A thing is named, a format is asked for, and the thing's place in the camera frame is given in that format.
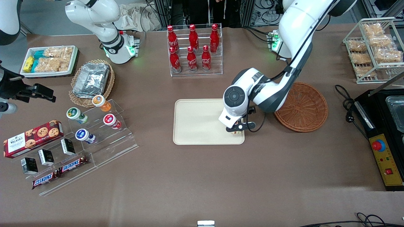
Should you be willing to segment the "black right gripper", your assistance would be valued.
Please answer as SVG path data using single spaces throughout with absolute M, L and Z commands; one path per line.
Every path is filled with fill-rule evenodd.
M 49 102 L 56 102 L 56 96 L 53 96 L 54 91 L 41 84 L 34 84 L 29 89 L 30 85 L 23 82 L 24 76 L 14 73 L 10 70 L 0 66 L 1 69 L 1 82 L 0 82 L 0 96 L 2 99 L 13 99 L 29 103 L 31 99 L 43 99 Z

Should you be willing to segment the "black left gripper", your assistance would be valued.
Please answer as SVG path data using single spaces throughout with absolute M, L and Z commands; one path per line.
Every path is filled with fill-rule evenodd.
M 255 114 L 256 113 L 256 107 L 249 107 L 248 111 L 246 112 L 245 115 L 243 115 L 243 117 L 241 118 L 241 123 L 242 124 L 250 124 L 251 122 L 249 120 L 247 120 L 248 116 L 250 116 L 251 114 Z

